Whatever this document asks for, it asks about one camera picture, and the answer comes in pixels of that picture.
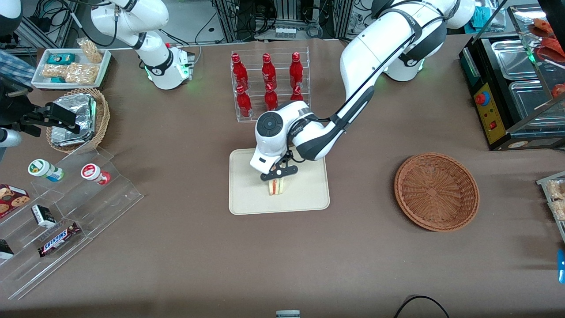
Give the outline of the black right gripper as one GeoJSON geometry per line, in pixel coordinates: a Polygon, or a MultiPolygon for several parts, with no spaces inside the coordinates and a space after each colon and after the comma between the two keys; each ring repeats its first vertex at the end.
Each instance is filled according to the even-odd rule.
{"type": "Polygon", "coordinates": [[[40,137],[46,117],[56,121],[48,128],[50,134],[63,131],[63,134],[79,134],[82,127],[76,124],[76,114],[54,102],[40,107],[30,102],[27,94],[32,88],[17,83],[0,84],[0,124],[2,128],[13,129],[34,137],[40,137]]]}

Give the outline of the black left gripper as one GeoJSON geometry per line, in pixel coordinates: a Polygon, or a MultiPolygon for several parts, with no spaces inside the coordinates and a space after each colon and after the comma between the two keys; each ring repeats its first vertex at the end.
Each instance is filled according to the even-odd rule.
{"type": "Polygon", "coordinates": [[[275,179],[284,180],[285,177],[295,175],[298,173],[298,167],[295,165],[286,165],[281,167],[280,165],[274,165],[271,167],[270,171],[266,174],[261,174],[261,181],[267,182],[270,186],[275,184],[275,179]]]}

